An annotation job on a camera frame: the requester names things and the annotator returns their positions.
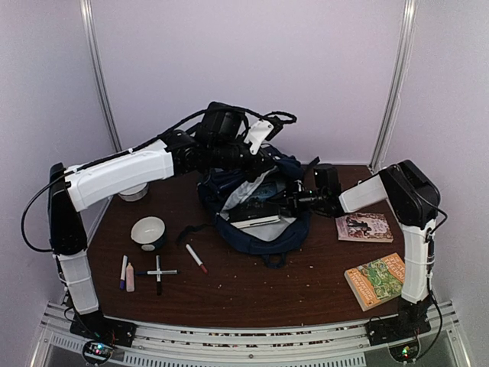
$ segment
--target marker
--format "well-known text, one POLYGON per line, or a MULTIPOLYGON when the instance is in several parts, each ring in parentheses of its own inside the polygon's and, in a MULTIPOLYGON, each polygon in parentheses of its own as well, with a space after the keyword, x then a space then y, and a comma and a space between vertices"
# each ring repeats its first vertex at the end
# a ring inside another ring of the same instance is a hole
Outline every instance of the marker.
POLYGON ((119 283, 119 289, 124 290, 125 286, 125 269, 128 267, 128 257, 124 255, 122 257, 122 270, 121 270, 121 282, 119 283))
POLYGON ((146 270, 136 271, 136 275, 172 275, 179 274, 179 270, 146 270))
MULTIPOLYGON (((156 255, 156 270, 158 272, 161 271, 161 266, 160 266, 160 256, 156 255)), ((161 295, 161 274, 156 274, 156 295, 160 296, 161 295)))
POLYGON ((189 253, 191 254, 191 256, 193 257, 193 259, 196 261, 197 265, 202 269, 202 271, 204 273, 207 274, 207 269, 204 266, 204 263, 202 262, 202 260, 200 260, 199 256, 197 256, 197 254, 195 253, 195 251, 193 251, 193 248, 188 243, 186 244, 185 247, 189 251, 189 253))

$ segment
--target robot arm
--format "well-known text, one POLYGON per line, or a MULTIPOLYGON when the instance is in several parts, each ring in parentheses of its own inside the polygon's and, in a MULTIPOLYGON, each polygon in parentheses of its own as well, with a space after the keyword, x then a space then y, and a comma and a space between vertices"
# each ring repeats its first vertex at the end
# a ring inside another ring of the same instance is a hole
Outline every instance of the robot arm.
POLYGON ((404 234, 406 274, 402 298, 416 304, 429 295, 428 278, 434 262, 432 233, 437 215, 434 208, 439 205, 440 195, 413 162, 404 161, 346 190, 339 202, 345 213, 353 213, 386 199, 404 234))
POLYGON ((190 171, 240 168, 249 180, 274 166, 261 143, 295 116, 272 112, 248 127, 249 110, 212 102, 202 122, 187 132, 168 129, 151 141, 84 165, 52 166, 49 185, 50 244, 83 330, 72 332, 131 345, 134 325, 104 318, 86 255, 87 238, 79 212, 139 184, 190 171), (279 115, 290 118, 280 120, 279 115), (240 135, 241 123, 245 131, 240 135))

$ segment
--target red marker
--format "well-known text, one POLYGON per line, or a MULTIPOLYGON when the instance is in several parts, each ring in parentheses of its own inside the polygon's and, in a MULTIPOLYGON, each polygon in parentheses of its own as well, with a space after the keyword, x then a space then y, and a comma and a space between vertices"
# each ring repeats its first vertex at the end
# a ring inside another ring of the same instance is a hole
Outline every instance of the red marker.
POLYGON ((195 253, 195 251, 193 251, 193 248, 188 243, 186 244, 185 247, 189 251, 189 253, 191 254, 191 256, 193 257, 193 259, 196 261, 197 265, 202 269, 202 271, 204 273, 207 274, 207 269, 204 266, 204 263, 202 262, 202 260, 200 260, 199 256, 197 256, 197 254, 195 253))

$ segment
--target small bottle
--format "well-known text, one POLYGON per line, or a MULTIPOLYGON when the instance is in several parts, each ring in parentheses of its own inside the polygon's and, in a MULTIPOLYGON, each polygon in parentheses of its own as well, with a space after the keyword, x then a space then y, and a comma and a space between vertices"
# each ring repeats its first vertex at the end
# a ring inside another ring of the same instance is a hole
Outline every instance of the small bottle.
POLYGON ((134 268, 131 263, 125 269, 125 290, 127 292, 134 292, 134 268))

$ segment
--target cross-shaped object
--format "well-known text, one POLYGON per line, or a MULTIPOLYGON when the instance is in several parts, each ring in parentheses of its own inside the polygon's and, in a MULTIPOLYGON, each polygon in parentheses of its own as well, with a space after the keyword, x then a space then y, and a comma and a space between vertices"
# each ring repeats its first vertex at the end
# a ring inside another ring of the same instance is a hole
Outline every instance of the cross-shaped object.
POLYGON ((156 255, 156 270, 147 270, 147 271, 136 271, 136 275, 156 275, 156 295, 160 296, 162 287, 161 287, 161 275, 172 275, 179 274, 178 270, 161 270, 160 265, 160 256, 156 255))

